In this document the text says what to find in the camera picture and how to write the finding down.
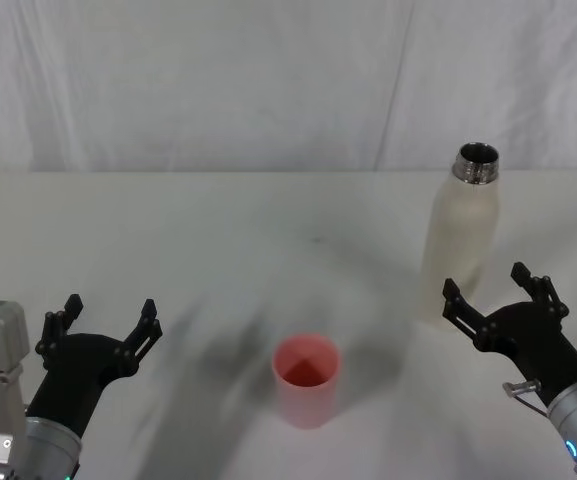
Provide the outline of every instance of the blue indicator light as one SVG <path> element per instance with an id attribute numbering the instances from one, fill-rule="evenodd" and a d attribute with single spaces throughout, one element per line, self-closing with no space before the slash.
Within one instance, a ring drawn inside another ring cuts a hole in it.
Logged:
<path id="1" fill-rule="evenodd" d="M 577 457 L 577 447 L 570 440 L 566 440 L 566 448 L 573 457 Z"/>

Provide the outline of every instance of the bottle opening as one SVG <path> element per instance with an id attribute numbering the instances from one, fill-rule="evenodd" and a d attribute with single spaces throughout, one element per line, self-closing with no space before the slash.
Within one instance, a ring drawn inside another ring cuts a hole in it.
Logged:
<path id="1" fill-rule="evenodd" d="M 461 157 L 478 165 L 494 163 L 499 160 L 499 153 L 487 143 L 467 143 L 459 150 Z"/>

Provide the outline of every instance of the white backdrop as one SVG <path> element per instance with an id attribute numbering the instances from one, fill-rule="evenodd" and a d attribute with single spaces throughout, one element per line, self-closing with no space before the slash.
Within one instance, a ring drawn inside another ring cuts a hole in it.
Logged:
<path id="1" fill-rule="evenodd" d="M 0 170 L 577 168 L 577 1 L 0 0 Z"/>

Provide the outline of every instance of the metal bottle neck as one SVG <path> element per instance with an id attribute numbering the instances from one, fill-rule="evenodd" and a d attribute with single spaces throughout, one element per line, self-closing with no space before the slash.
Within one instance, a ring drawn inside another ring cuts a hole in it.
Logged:
<path id="1" fill-rule="evenodd" d="M 473 185 L 486 185 L 499 176 L 499 153 L 487 143 L 467 143 L 459 150 L 452 173 Z"/>

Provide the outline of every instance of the plastic cup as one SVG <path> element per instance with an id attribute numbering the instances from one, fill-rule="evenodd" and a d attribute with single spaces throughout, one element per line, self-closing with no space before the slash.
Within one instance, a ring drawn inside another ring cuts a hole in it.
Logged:
<path id="1" fill-rule="evenodd" d="M 285 339 L 272 369 L 279 411 L 297 428 L 318 428 L 332 418 L 341 356 L 335 344 L 315 333 Z"/>

